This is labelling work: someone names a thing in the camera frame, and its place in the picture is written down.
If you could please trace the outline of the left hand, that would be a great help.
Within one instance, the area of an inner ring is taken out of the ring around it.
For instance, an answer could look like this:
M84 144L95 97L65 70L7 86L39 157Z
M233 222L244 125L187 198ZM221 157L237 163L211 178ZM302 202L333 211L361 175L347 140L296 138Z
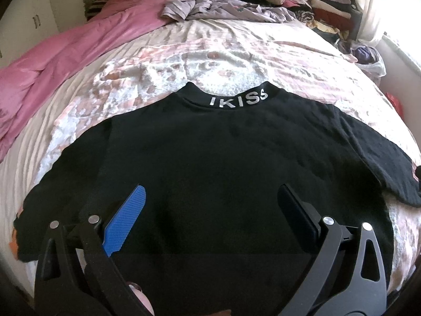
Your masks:
M146 297L146 295L143 293L141 287L137 285L136 283L127 282L127 285L130 287L132 292L136 295L136 297L139 299L141 304L152 314L155 315L155 312L153 310L153 307L149 301L149 299Z

